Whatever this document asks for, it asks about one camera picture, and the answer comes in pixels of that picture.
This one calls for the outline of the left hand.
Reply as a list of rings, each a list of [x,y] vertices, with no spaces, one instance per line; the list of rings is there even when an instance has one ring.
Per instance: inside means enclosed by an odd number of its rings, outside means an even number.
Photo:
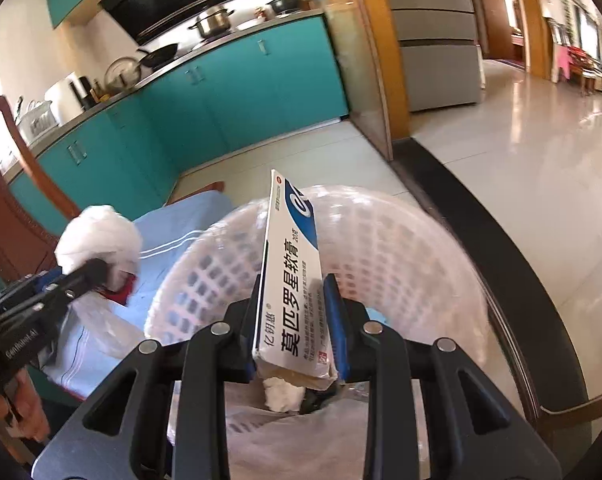
[[[43,443],[50,434],[51,428],[43,411],[41,398],[25,368],[20,370],[15,378],[17,388],[13,404],[21,417],[18,422],[19,431],[25,438]],[[4,396],[0,396],[0,420],[4,420],[9,412],[10,404]]]

